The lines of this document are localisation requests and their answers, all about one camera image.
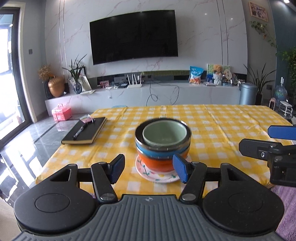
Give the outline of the large white Fruity plate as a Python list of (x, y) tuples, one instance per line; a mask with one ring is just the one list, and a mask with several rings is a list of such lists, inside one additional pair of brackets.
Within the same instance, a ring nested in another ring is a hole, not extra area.
[(141, 160), (139, 155), (137, 155), (135, 160), (135, 169), (142, 178), (154, 183), (167, 184), (180, 180), (180, 177), (175, 170), (170, 172), (152, 171), (146, 166), (144, 161)]

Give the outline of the blue steel bowl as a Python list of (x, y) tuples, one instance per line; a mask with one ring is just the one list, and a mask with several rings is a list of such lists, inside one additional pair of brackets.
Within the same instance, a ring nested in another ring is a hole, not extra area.
[[(184, 124), (187, 128), (188, 134), (186, 136), (186, 138), (179, 144), (173, 145), (173, 146), (169, 146), (169, 147), (153, 147), (150, 146), (149, 144), (147, 144), (142, 136), (142, 131), (143, 129), (150, 123), (154, 122), (154, 121), (160, 121), (160, 120), (174, 120), (174, 121), (178, 121), (181, 122), (182, 124)], [(180, 150), (183, 148), (187, 148), (188, 146), (190, 146), (191, 144), (191, 129), (188, 127), (188, 125), (181, 121), (181, 120), (176, 120), (173, 118), (154, 118), (154, 119), (150, 119), (150, 120), (146, 120), (143, 123), (141, 123), (136, 129), (135, 129), (135, 143), (136, 143), (136, 147), (139, 147), (140, 150), (148, 150), (148, 151), (175, 151), (175, 150)]]

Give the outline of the orange steel bowl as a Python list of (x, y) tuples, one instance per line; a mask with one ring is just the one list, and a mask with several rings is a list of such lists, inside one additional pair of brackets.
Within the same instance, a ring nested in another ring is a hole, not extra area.
[(145, 165), (156, 172), (170, 172), (173, 171), (173, 156), (174, 154), (180, 154), (183, 158), (186, 158), (190, 150), (190, 146), (175, 151), (148, 151), (140, 150), (137, 147), (140, 160)]

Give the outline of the green ceramic bowl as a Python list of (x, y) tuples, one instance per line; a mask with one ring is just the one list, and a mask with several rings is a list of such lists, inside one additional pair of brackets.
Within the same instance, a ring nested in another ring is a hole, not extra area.
[(157, 120), (142, 131), (144, 141), (153, 147), (169, 147), (181, 143), (188, 131), (184, 124), (176, 120)]

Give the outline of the white round stool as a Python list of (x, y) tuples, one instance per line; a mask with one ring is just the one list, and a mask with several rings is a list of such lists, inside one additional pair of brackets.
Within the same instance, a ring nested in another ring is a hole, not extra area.
[(281, 100), (278, 110), (287, 120), (290, 120), (292, 118), (293, 108), (292, 105), (289, 104), (287, 101)]

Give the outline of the blue water jug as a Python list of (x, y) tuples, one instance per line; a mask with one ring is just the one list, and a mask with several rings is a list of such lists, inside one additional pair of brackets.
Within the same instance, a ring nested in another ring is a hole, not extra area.
[(285, 79), (281, 77), (280, 85), (274, 89), (274, 98), (276, 100), (276, 104), (280, 104), (281, 101), (287, 100), (287, 90), (284, 86)]

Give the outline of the yellow checked tablecloth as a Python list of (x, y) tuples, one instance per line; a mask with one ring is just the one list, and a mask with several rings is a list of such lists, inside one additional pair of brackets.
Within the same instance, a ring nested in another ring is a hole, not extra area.
[(271, 125), (288, 125), (288, 121), (266, 106), (256, 105), (167, 105), (138, 108), (99, 109), (95, 118), (106, 117), (107, 122), (91, 145), (61, 145), (46, 162), (36, 178), (40, 183), (68, 164), (89, 168), (100, 161), (110, 162), (118, 154), (125, 156), (125, 169), (114, 185), (117, 196), (123, 194), (175, 194), (184, 184), (176, 181), (158, 184), (142, 178), (135, 168), (137, 150), (135, 129), (152, 118), (175, 118), (185, 122), (192, 131), (189, 157), (209, 167), (230, 163), (257, 182), (271, 187), (266, 162), (240, 154), (238, 144), (243, 138), (269, 140)]

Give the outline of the black pen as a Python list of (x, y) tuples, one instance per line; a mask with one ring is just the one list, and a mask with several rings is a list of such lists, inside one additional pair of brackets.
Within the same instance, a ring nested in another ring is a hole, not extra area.
[(76, 138), (80, 135), (80, 133), (88, 126), (88, 123), (84, 123), (81, 128), (73, 135), (73, 140), (76, 140)]

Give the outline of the grey trash can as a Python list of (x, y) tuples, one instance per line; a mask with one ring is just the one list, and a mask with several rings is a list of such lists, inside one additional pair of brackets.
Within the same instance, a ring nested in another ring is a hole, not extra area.
[(255, 105), (257, 86), (251, 83), (240, 85), (239, 105)]

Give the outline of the pink tissue packet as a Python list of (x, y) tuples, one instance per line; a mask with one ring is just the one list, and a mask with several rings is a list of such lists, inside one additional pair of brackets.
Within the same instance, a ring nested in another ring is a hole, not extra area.
[(83, 123), (94, 123), (95, 122), (95, 119), (89, 114), (84, 115), (83, 117), (80, 118), (80, 120)]

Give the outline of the potted green plant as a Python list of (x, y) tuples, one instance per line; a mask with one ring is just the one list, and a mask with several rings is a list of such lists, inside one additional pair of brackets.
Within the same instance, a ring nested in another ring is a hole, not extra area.
[(244, 67), (246, 68), (247, 73), (251, 76), (253, 84), (257, 87), (255, 105), (261, 105), (262, 96), (263, 96), (263, 94), (262, 94), (263, 88), (268, 83), (274, 82), (274, 80), (267, 80), (267, 77), (269, 77), (269, 75), (276, 72), (276, 70), (273, 70), (269, 73), (265, 73), (264, 71), (265, 71), (266, 63), (264, 64), (262, 71), (260, 73), (258, 70), (256, 70), (256, 72), (254, 72), (254, 70), (251, 68), (251, 66), (247, 67), (246, 65), (244, 65)]

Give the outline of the purple fluffy rug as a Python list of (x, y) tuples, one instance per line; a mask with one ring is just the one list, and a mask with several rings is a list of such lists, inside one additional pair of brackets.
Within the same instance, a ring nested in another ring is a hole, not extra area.
[(280, 197), (282, 200), (285, 211), (284, 215), (277, 227), (276, 233), (285, 240), (295, 240), (295, 206), (296, 206), (296, 191), (295, 187), (287, 186), (273, 186), (272, 192)]

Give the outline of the white wifi router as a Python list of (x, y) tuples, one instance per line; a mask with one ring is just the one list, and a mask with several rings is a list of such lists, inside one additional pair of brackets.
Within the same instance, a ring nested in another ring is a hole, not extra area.
[(142, 74), (136, 76), (135, 74), (127, 75), (128, 86), (127, 88), (141, 88), (142, 87)]

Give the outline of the teddy bear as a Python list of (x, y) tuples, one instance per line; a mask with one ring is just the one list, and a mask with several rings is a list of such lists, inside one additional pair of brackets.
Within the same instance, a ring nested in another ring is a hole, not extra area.
[(215, 85), (222, 85), (223, 67), (221, 65), (215, 64), (213, 66), (213, 79)]

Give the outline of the black television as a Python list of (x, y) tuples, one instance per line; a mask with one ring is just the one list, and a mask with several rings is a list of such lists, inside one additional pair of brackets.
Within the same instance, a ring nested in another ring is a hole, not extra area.
[(92, 21), (90, 42), (93, 64), (177, 57), (174, 10), (141, 11)]

